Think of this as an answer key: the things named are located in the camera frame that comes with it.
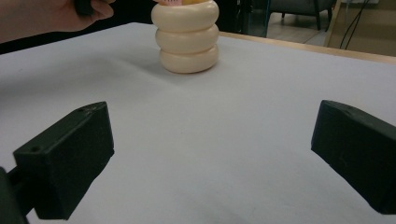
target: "chair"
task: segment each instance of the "chair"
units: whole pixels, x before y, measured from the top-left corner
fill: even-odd
[[[329,23],[332,20],[332,5],[334,0],[267,0],[265,29],[268,27],[269,17],[273,12],[285,14],[315,16],[318,30],[321,29],[319,13],[327,10]]]

